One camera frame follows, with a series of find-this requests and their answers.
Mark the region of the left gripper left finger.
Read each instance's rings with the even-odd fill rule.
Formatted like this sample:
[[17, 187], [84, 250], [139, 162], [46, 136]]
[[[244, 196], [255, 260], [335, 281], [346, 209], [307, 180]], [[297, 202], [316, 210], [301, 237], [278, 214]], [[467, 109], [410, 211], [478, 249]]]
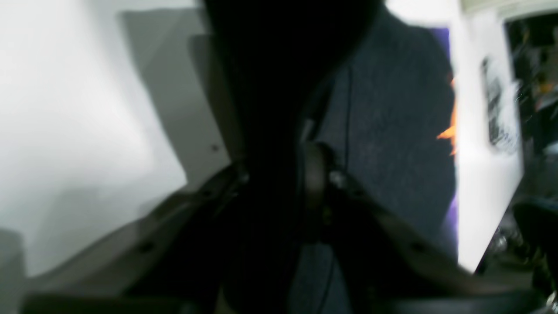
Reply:
[[22, 314], [210, 314], [237, 241], [241, 163], [194, 192], [170, 195], [43, 277], [20, 303]]

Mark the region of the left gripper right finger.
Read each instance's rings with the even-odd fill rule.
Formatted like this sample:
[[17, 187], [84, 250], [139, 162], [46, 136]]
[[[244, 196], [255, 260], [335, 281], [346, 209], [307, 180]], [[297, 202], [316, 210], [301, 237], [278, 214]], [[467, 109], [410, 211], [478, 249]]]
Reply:
[[532, 289], [465, 271], [370, 198], [326, 145], [305, 142], [305, 238], [333, 248], [355, 314], [546, 314]]

